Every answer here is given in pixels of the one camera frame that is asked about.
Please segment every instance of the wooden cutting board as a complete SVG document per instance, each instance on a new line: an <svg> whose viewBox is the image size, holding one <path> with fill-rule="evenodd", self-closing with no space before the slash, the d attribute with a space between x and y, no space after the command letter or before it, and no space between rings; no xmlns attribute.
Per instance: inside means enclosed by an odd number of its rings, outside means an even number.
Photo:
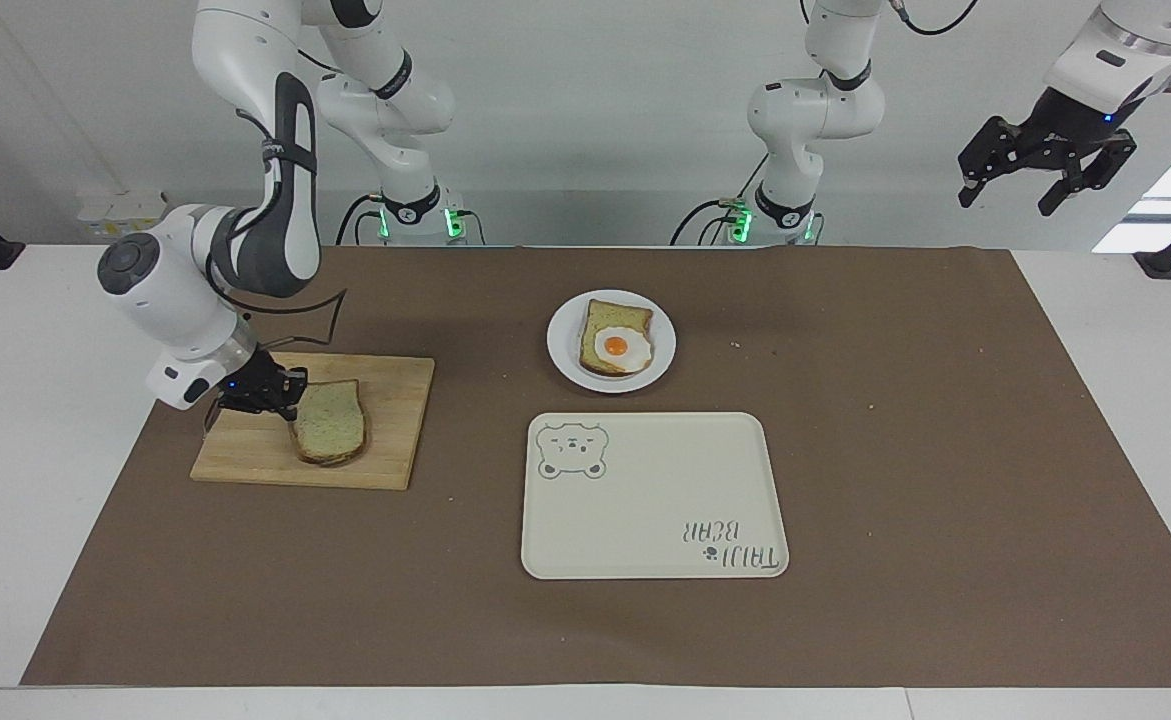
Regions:
<svg viewBox="0 0 1171 720"><path fill-rule="evenodd" d="M425 420L434 361L427 357L275 352L287 368L309 368L310 383L358 379L370 445L337 468L302 462L278 414L224 411L204 438L189 476L217 484L283 484L362 489L408 488Z"/></svg>

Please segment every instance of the plate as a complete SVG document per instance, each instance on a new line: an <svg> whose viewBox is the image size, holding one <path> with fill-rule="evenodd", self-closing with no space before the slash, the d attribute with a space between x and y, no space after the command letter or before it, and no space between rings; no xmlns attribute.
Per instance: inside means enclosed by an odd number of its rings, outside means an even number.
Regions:
<svg viewBox="0 0 1171 720"><path fill-rule="evenodd" d="M648 328L648 334L652 337L652 364L643 372L626 375L623 378L608 378L581 366L581 334L586 331L586 315L589 313L590 300L616 302L617 306L646 307L653 311L652 324ZM549 347L549 357L554 361L554 366L563 377L582 388L593 389L594 392L617 395L648 388L649 384L660 379L673 363L678 337L673 332L673 323L669 322L666 311L653 301L635 292L594 290L581 293L563 302L549 320L545 342Z"/></svg>
<svg viewBox="0 0 1171 720"><path fill-rule="evenodd" d="M527 427L532 577L775 578L789 563L754 416L541 414Z"/></svg>

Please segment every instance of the bear face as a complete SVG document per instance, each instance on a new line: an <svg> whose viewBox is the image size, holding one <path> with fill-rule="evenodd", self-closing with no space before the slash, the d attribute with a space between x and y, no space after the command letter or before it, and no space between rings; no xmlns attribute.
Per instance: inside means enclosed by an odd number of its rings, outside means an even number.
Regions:
<svg viewBox="0 0 1171 720"><path fill-rule="evenodd" d="M588 428L575 423L547 425L536 433L540 450L540 476L553 480L563 473L581 473L597 480L607 473L603 451L607 450L607 430Z"/></svg>

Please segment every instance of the table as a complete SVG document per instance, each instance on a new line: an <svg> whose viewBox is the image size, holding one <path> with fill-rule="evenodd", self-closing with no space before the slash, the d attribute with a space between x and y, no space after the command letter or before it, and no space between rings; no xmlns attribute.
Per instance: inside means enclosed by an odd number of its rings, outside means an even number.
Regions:
<svg viewBox="0 0 1171 720"><path fill-rule="evenodd" d="M0 688L18 683L151 404L141 379L155 347L100 302L93 281L98 255L100 249L93 247L33 247L12 270L0 273L0 441L18 438L8 447L0 446L0 478L28 479L21 487L0 484ZM1123 256L1030 252L1016 254L1016 260L1171 529L1171 373L1166 373L1171 368L1171 283L1144 281ZM1158 377L1158 382L1146 386L1137 382L1143 377ZM83 392L95 383L111 392ZM91 413L83 413L83 404ZM68 407L78 410L69 413ZM251 715L254 702L279 714L285 708L336 702L329 706L379 707L385 716L396 707L399 712L412 707L417 716L422 712L443 716L457 707L471 714L488 711L507 716L568 706L580 712L575 716L593 716L617 702L630 706L635 716L644 707L645 715L666 712L669 716L710 716L728 707L751 716L910 716L911 711L915 716L960 716L964 707L981 707L987 714L989 707L1006 708L1009 714L1028 714L1028 707L1112 708L1111 716L1145 716L1144 709L1157 708L1171 715L1171 691L631 687L19 690L0 691L0 715L37 707L49 715L63 712L69 716L105 712L119 702L145 702L155 714L182 705L214 715L218 708L233 706L241 708L242 716Z"/></svg>

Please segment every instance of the bread slice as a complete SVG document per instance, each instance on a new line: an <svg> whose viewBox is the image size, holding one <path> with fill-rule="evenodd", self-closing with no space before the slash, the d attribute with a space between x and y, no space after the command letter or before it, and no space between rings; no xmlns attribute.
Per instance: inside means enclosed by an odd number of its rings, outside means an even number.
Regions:
<svg viewBox="0 0 1171 720"><path fill-rule="evenodd" d="M652 342L652 310L646 307L617 306L602 300L589 301L589 313L586 315L586 330L581 334L581 366L591 373L607 375L609 378L629 377L626 370L617 368L602 359L594 351L594 337L603 328L630 328L643 332L648 342Z"/></svg>
<svg viewBox="0 0 1171 720"><path fill-rule="evenodd" d="M367 446L358 382L310 383L289 427L292 445L303 461L333 466L355 459Z"/></svg>

